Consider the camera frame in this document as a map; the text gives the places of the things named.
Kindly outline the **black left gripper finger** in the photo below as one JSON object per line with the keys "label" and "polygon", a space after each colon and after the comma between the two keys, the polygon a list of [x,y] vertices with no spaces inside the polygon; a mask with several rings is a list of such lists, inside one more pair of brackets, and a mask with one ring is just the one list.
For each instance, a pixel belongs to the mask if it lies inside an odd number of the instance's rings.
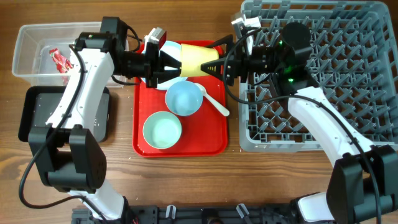
{"label": "black left gripper finger", "polygon": [[158,76],[158,89],[169,89],[173,84],[181,80],[179,70],[165,70]]}
{"label": "black left gripper finger", "polygon": [[160,51],[159,53],[159,60],[160,60],[160,67],[172,67],[176,69],[180,69],[182,63],[177,59],[173,58],[169,54],[165,53],[164,51]]}

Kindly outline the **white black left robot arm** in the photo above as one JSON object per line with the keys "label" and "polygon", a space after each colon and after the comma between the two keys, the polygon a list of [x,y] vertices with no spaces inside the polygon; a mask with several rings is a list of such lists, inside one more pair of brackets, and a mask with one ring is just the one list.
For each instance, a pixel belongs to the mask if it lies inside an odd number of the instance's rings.
{"label": "white black left robot arm", "polygon": [[138,50],[126,50],[132,27],[118,17],[104,17],[98,32],[83,32],[71,44],[77,64],[55,111],[42,127],[32,128],[29,167],[36,167],[42,183],[81,200],[95,223],[137,223],[125,197],[106,180],[106,156],[93,135],[103,90],[114,75],[144,78],[146,86],[180,75],[180,62],[161,50],[167,39],[157,27]]}

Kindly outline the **red snack wrapper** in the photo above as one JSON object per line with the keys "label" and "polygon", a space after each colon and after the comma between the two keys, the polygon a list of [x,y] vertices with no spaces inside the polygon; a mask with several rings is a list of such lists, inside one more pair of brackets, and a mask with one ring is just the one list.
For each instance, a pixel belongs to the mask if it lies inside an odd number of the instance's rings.
{"label": "red snack wrapper", "polygon": [[60,53],[58,48],[49,50],[49,54],[55,63],[56,69],[62,74],[63,84],[66,85],[69,81],[69,76],[66,76],[66,74],[73,68],[73,64]]}

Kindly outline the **white plastic spoon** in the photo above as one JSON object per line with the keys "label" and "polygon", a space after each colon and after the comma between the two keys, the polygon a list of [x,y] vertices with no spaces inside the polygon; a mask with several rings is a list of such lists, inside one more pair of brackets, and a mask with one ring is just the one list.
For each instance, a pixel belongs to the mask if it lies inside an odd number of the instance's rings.
{"label": "white plastic spoon", "polygon": [[226,109],[222,104],[220,104],[218,101],[216,101],[213,97],[211,97],[207,91],[206,88],[199,84],[199,83],[195,83],[195,85],[197,87],[199,87],[202,95],[225,117],[230,115],[230,112],[228,109]]}

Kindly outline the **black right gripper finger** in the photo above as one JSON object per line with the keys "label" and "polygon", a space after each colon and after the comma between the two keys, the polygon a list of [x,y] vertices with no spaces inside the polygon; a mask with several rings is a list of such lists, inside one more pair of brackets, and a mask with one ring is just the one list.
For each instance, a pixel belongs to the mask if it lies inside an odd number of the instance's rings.
{"label": "black right gripper finger", "polygon": [[207,48],[214,48],[214,47],[222,46],[222,45],[225,45],[226,46],[226,51],[229,52],[231,50],[232,46],[234,45],[233,35],[232,34],[227,35],[227,36],[225,36],[225,37],[223,37],[221,39],[218,39],[218,40],[214,41],[211,44],[208,44],[206,47]]}
{"label": "black right gripper finger", "polygon": [[224,58],[219,58],[216,60],[205,62],[200,65],[200,69],[206,75],[211,75],[215,78],[222,78],[224,61]]}

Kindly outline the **light blue plate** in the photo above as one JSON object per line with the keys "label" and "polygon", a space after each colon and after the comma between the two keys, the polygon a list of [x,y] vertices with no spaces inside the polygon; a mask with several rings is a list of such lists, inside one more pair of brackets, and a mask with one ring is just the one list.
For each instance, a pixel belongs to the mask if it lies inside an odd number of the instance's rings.
{"label": "light blue plate", "polygon": [[[164,52],[166,54],[168,54],[169,56],[171,56],[172,58],[174,58],[177,61],[181,60],[181,45],[170,41],[170,40],[166,40],[165,44],[160,48],[159,53]],[[173,68],[170,66],[164,66],[164,71],[167,73],[174,73],[177,72],[177,68]],[[181,82],[181,81],[186,81],[187,77],[181,77],[180,75],[177,77],[174,77],[173,79],[169,79],[165,82],[162,83],[158,83],[157,84],[157,90],[168,90],[173,84],[177,83],[177,82]]]}

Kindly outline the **yellow plastic cup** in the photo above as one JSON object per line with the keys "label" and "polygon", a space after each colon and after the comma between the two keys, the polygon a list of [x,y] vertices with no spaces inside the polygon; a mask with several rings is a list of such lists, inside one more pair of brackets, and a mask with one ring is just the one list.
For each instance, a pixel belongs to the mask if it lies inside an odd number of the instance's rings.
{"label": "yellow plastic cup", "polygon": [[219,54],[215,49],[181,44],[180,59],[181,77],[204,77],[208,74],[201,70],[201,65],[219,59]]}

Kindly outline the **light blue bowl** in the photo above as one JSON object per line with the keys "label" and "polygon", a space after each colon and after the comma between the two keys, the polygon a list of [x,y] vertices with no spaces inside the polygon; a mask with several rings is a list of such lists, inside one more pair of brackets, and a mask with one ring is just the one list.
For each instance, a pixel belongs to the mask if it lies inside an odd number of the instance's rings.
{"label": "light blue bowl", "polygon": [[193,82],[174,83],[165,94],[165,104],[174,114],[190,116],[196,113],[203,103],[203,95]]}

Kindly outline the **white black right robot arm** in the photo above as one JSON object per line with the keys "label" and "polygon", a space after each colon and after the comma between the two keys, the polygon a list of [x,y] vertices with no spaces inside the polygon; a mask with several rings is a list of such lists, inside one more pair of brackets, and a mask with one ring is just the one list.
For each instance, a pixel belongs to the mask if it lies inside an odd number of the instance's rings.
{"label": "white black right robot arm", "polygon": [[352,127],[327,100],[306,62],[312,52],[310,30],[299,22],[282,29],[273,47],[245,47],[259,28],[244,28],[243,36],[227,36],[222,58],[206,60],[201,71],[225,87],[235,78],[268,73],[272,100],[299,120],[324,150],[333,167],[326,192],[298,198],[296,211],[304,223],[359,223],[397,210],[397,153],[377,146]]}

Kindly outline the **mint green bowl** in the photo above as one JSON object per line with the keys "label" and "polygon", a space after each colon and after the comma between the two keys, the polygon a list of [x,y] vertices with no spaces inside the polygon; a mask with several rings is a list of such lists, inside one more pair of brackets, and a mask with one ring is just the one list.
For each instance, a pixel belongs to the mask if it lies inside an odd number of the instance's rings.
{"label": "mint green bowl", "polygon": [[172,113],[159,111],[150,115],[144,122],[143,137],[153,148],[168,149],[174,146],[182,135],[182,124]]}

